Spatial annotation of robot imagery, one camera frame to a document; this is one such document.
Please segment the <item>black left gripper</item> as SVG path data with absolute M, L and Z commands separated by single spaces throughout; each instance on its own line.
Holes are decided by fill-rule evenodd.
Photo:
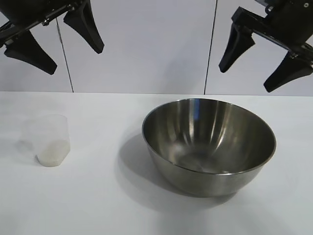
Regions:
M 2 0 L 0 12 L 8 22 L 0 27 L 0 46 L 4 54 L 33 65 L 53 75 L 57 64 L 41 48 L 30 30 L 39 24 L 47 25 L 66 13 L 64 23 L 76 31 L 97 53 L 104 49 L 90 0 Z

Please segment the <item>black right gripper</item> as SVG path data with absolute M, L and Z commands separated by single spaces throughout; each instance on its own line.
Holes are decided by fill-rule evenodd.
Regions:
M 270 93 L 313 73 L 313 47 L 307 43 L 313 35 L 313 2 L 259 0 L 258 3 L 265 8 L 266 16 L 239 6 L 231 17 L 230 35 L 219 69 L 227 72 L 243 53 L 255 45 L 252 38 L 255 33 L 288 52 L 264 82 L 266 91 Z

